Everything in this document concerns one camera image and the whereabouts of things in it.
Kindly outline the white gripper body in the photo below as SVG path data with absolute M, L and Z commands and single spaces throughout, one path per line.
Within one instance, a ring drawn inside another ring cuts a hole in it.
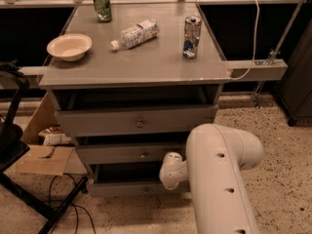
M 159 179 L 167 190 L 175 190 L 179 184 L 188 180 L 187 163 L 176 152 L 168 152 L 159 172 Z

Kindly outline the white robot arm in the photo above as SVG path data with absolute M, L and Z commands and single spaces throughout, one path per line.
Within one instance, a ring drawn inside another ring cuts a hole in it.
M 253 134 L 204 124 L 191 131 L 186 157 L 166 154 L 159 178 L 168 190 L 188 181 L 198 234 L 260 234 L 241 171 L 264 158 Z

